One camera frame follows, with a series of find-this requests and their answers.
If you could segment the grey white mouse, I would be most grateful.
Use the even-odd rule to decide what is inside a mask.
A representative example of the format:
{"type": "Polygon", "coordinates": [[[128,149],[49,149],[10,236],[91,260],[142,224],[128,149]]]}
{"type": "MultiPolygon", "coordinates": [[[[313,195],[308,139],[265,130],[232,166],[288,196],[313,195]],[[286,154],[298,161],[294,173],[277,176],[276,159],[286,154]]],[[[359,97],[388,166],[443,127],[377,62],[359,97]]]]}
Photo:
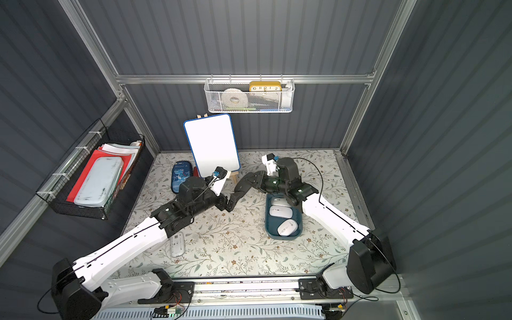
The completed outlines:
{"type": "Polygon", "coordinates": [[[271,206],[291,207],[285,198],[272,197],[271,206]]]}

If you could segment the teal storage box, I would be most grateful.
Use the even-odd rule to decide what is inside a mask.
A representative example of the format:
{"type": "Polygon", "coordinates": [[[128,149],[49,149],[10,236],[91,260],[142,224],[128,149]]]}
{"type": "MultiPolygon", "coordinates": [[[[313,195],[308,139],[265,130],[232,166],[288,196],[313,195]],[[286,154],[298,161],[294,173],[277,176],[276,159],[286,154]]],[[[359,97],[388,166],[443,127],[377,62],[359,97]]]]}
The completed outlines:
{"type": "Polygon", "coordinates": [[[303,230],[302,213],[281,195],[267,195],[265,230],[272,239],[295,240],[303,230]]]}

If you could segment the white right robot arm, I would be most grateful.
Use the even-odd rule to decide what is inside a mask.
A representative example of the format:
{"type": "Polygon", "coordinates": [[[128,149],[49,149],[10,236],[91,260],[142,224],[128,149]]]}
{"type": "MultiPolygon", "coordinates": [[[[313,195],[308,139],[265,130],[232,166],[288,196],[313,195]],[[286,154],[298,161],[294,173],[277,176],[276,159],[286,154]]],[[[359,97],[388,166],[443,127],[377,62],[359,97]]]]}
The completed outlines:
{"type": "Polygon", "coordinates": [[[389,237],[381,229],[371,230],[341,213],[325,199],[321,188],[302,181],[294,158],[270,153],[263,156],[262,162],[266,170],[241,178],[228,200],[228,209],[234,209],[252,188],[266,194],[280,193],[290,206],[301,209],[348,247],[345,275],[339,277],[341,287],[353,286],[369,294],[388,277],[397,275],[389,237]]]}

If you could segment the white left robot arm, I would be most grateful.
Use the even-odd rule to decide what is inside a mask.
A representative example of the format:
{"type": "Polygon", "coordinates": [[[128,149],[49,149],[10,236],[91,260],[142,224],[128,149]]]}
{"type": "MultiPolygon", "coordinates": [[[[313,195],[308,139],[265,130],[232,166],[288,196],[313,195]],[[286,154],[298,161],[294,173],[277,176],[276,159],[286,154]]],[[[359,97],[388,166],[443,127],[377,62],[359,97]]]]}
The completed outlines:
{"type": "Polygon", "coordinates": [[[211,207],[226,209],[227,197],[221,190],[227,176],[228,171],[217,167],[210,177],[187,178],[173,201],[157,208],[131,231],[74,262],[57,262],[52,270],[50,292],[60,317],[91,319],[104,309],[130,301],[170,301],[177,289],[161,268],[121,280],[110,277],[144,251],[158,249],[192,224],[196,215],[211,207]]]}

